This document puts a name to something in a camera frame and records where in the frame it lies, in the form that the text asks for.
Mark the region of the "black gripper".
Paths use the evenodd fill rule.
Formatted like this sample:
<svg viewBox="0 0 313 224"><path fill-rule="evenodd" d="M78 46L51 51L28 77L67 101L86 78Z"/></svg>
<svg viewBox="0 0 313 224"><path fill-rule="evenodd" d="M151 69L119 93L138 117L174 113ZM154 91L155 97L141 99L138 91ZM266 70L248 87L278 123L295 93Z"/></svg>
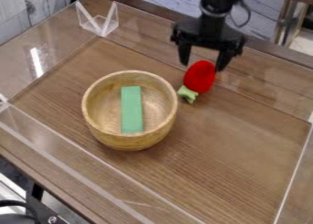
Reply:
<svg viewBox="0 0 313 224"><path fill-rule="evenodd" d="M193 46L218 50L216 71L221 72L233 56L242 53L248 38L224 19L194 18L174 24L171 41L178 45L179 62L185 66L189 65Z"/></svg>

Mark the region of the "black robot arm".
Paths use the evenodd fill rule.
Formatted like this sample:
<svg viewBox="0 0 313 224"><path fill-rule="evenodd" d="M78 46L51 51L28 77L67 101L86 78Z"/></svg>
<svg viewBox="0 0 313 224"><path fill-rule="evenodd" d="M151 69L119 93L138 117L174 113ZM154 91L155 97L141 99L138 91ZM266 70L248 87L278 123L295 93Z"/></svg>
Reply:
<svg viewBox="0 0 313 224"><path fill-rule="evenodd" d="M183 65L190 62L193 46L218 50L217 72L222 72L232 59L242 54L248 37L226 23L226 17L237 4L244 6L250 16L244 0L201 0L201 16L177 21L173 25L170 40L178 46L178 58Z"/></svg>

